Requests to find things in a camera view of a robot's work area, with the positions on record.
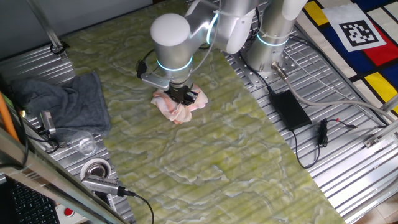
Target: crumpled fabric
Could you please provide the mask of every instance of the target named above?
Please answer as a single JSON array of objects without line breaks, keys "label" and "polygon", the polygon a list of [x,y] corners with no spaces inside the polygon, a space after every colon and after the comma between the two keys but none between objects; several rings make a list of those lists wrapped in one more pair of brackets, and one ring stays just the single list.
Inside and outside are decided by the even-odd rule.
[{"label": "crumpled fabric", "polygon": [[96,72],[78,75],[62,87],[23,79],[11,82],[16,101],[32,116],[51,113],[58,142],[69,141],[77,131],[107,136],[111,129],[108,110]]},{"label": "crumpled fabric", "polygon": [[192,86],[192,91],[198,93],[195,102],[189,106],[184,106],[180,103],[174,102],[164,91],[157,90],[154,92],[154,98],[151,103],[156,105],[160,112],[175,124],[182,124],[189,122],[192,119],[192,111],[204,108],[208,102],[207,96],[195,84]]}]

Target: blue rectangle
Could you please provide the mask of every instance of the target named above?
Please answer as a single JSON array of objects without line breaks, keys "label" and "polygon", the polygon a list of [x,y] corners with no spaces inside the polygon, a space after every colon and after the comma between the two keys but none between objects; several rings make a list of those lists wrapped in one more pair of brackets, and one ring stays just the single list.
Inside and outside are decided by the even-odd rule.
[{"label": "blue rectangle", "polygon": [[374,68],[372,63],[363,55],[361,50],[348,52],[332,26],[323,28],[322,32],[330,41],[330,44],[339,52],[348,64],[352,66],[357,73],[359,73],[359,75],[360,73],[367,73]]},{"label": "blue rectangle", "polygon": [[381,73],[395,89],[398,89],[398,64],[382,70]]},{"label": "blue rectangle", "polygon": [[381,7],[386,5],[389,0],[354,0],[353,3],[356,3],[363,11],[368,12],[370,9],[374,9],[375,7]]}]

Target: yellow rectangle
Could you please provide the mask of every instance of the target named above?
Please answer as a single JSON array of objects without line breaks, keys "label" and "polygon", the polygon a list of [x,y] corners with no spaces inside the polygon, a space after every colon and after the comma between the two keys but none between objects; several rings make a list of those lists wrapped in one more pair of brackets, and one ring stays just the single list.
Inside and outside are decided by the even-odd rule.
[{"label": "yellow rectangle", "polygon": [[322,12],[322,9],[315,3],[315,1],[310,1],[306,3],[304,9],[311,16],[311,18],[319,25],[325,24],[328,21],[328,18]]},{"label": "yellow rectangle", "polygon": [[385,102],[397,94],[396,89],[378,72],[366,76],[365,79]]}]

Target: colorful patterned rug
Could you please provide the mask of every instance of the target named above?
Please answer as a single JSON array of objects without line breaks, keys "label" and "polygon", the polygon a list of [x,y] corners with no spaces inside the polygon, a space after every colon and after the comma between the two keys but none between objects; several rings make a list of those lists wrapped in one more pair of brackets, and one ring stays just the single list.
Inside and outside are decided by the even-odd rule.
[{"label": "colorful patterned rug", "polygon": [[[385,45],[347,51],[322,9],[356,3]],[[360,92],[382,106],[398,90],[398,2],[389,0],[311,0],[298,23]],[[392,111],[398,115],[398,106]]]}]

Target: red rectangle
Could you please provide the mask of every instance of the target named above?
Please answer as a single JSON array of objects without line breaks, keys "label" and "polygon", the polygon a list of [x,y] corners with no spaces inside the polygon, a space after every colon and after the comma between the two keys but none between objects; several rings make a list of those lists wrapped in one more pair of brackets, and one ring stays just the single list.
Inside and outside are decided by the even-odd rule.
[{"label": "red rectangle", "polygon": [[366,55],[377,66],[398,58],[398,47],[388,37],[386,37],[377,26],[374,26],[379,32],[380,36],[386,42],[383,46],[364,49]]}]

